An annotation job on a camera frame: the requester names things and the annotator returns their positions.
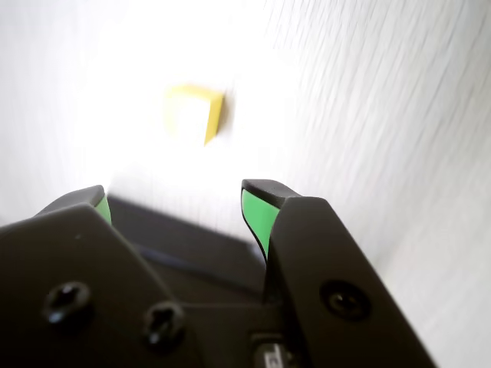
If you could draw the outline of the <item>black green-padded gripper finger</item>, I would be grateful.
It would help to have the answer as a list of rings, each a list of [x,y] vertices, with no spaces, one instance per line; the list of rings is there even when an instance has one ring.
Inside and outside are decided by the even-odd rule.
[[[245,179],[241,210],[309,367],[432,367],[433,360],[329,203]]]

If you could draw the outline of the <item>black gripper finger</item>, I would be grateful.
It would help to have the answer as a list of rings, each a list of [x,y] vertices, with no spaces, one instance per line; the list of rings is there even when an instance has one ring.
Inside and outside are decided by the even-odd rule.
[[[166,298],[89,205],[1,230],[3,367],[182,367]]]

